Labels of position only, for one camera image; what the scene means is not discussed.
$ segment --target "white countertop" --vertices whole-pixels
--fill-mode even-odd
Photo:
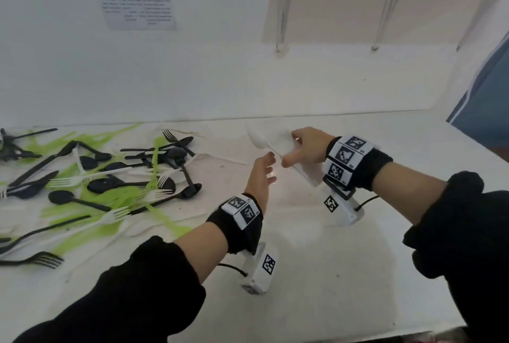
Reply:
[[[431,113],[287,120],[292,128],[314,126],[337,135],[359,134],[378,144],[397,162],[442,179],[470,170],[482,176],[485,191],[509,189],[509,164]],[[233,138],[245,136],[246,121],[164,125],[183,131],[199,128],[216,138]],[[119,126],[72,127],[61,132],[92,133],[112,127]],[[134,142],[141,145],[148,138],[141,138],[143,132],[157,127],[160,125],[143,124],[123,134],[122,140],[111,146],[116,149],[117,145],[137,145]],[[260,153],[250,146],[246,149],[239,157],[250,162]],[[239,166],[232,168],[231,179],[221,175],[214,184],[215,174],[210,170],[203,173],[206,166],[199,173],[199,162],[193,163],[195,174],[191,175],[198,176],[194,177],[195,182],[204,185],[203,197],[208,201],[200,203],[205,206],[213,207],[211,199],[220,203],[247,180],[249,167]],[[275,173],[278,182],[271,188],[261,238],[276,244],[280,255],[269,292],[265,296],[251,296],[240,288],[239,276],[234,271],[218,267],[204,284],[207,299],[200,314],[171,342],[302,342],[332,338],[354,341],[463,323],[445,280],[426,279],[413,267],[412,250],[402,244],[410,224],[389,205],[374,200],[366,205],[366,216],[359,223],[340,228],[327,215],[313,213],[315,202],[310,188],[295,170],[276,168]],[[355,197],[361,202],[372,194],[360,191]],[[169,213],[172,208],[164,210]],[[187,208],[196,210],[196,205]],[[181,223],[196,225],[204,219],[201,216]],[[66,275],[35,266],[1,269],[0,343],[10,342],[26,328],[57,315],[85,295],[102,271],[124,262],[137,245],[154,234],[166,241],[173,239],[163,226],[137,237],[119,237]],[[225,261],[240,265],[243,258],[227,256]]]

